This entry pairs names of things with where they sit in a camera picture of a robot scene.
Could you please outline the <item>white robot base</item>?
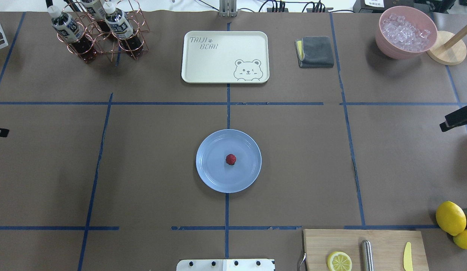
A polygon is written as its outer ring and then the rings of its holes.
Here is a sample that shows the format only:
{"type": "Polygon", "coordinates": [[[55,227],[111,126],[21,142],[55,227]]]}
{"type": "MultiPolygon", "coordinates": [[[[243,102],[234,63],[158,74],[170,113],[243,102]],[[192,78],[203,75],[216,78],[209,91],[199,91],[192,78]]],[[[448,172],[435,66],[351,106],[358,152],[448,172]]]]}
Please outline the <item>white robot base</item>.
{"type": "Polygon", "coordinates": [[[184,259],[177,271],[275,271],[274,259],[184,259]]]}

